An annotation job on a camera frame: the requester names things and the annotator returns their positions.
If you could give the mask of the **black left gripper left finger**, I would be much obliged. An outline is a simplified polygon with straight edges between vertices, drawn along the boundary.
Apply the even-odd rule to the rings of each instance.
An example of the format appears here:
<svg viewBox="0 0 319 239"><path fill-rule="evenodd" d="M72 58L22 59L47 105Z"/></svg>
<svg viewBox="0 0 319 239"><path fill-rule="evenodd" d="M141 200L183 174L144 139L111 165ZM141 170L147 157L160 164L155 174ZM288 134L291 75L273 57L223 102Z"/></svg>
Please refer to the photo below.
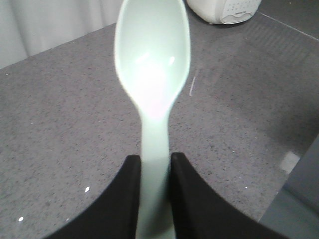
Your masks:
<svg viewBox="0 0 319 239"><path fill-rule="evenodd" d="M103 193L48 239L134 239L140 204L141 159L126 157Z"/></svg>

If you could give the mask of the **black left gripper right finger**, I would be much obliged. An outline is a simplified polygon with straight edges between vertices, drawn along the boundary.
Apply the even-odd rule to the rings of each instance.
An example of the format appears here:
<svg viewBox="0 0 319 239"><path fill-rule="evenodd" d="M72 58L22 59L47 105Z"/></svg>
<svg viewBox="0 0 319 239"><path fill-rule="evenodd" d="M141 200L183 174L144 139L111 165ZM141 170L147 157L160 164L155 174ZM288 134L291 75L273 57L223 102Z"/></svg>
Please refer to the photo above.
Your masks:
<svg viewBox="0 0 319 239"><path fill-rule="evenodd" d="M216 193L182 152L170 161L169 195L178 239L283 239Z"/></svg>

